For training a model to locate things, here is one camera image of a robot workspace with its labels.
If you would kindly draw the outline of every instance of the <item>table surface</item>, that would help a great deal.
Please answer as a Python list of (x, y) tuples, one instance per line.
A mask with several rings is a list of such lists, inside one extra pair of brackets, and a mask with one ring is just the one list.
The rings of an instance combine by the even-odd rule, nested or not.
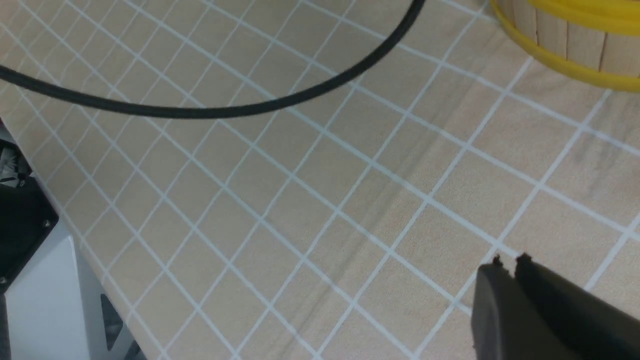
[[(0, 63), (165, 106), (272, 99), (377, 46), (409, 0), (4, 0)], [(375, 68), (229, 120), (0, 83), (0, 116), (150, 360), (472, 359), (477, 266), (536, 261), (640, 316), (640, 97), (429, 0)]]

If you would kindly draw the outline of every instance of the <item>black cable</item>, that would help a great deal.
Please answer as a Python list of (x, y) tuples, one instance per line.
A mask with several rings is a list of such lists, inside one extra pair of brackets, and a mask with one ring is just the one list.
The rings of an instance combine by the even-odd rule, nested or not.
[(323, 83), (311, 86), (308, 89), (279, 99), (259, 102), (257, 104), (228, 106), (225, 108), (171, 108), (166, 106), (131, 104), (129, 102), (116, 101), (90, 94), (84, 94), (75, 90), (46, 83), (45, 81), (21, 74), (20, 72), (2, 65), (0, 65), (0, 79), (58, 100), (100, 110), (142, 117), (161, 117), (170, 119), (227, 119), (232, 117), (245, 117), (268, 113), (322, 96), (369, 70), (373, 65), (385, 57), (400, 42), (400, 40), (402, 40), (409, 29), (411, 29), (411, 26), (420, 14), (425, 1), (426, 0), (413, 0), (402, 21), (398, 24), (395, 30), (391, 32), (391, 35), (389, 35), (382, 44), (375, 48), (371, 54), (360, 60), (356, 65), (333, 78)]

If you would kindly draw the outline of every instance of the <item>white machine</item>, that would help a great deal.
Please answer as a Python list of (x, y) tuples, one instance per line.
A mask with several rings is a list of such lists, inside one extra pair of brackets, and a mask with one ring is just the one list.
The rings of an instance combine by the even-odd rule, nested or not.
[(124, 360), (134, 342), (124, 324), (108, 341), (104, 290), (62, 221), (4, 295), (12, 360)]

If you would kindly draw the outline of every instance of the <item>wooden bucket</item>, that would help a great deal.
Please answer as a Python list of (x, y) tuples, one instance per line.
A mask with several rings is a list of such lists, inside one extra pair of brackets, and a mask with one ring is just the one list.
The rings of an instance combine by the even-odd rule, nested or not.
[(562, 74), (640, 92), (640, 2), (491, 0), (507, 34)]

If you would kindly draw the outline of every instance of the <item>yellow band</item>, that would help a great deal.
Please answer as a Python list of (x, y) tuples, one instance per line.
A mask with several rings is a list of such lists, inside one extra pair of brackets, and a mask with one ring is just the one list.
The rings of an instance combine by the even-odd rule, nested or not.
[(585, 28), (640, 36), (640, 3), (629, 0), (529, 0), (535, 8)]
[(558, 55), (538, 46), (529, 40), (521, 32), (511, 25), (498, 7), (496, 0), (491, 0), (491, 6), (502, 24), (504, 31), (516, 42), (524, 51), (533, 56), (536, 60), (570, 78), (578, 79), (585, 83), (603, 88), (612, 88), (619, 91), (640, 92), (640, 79), (628, 76), (598, 72), (588, 67), (578, 65), (572, 61), (565, 60)]

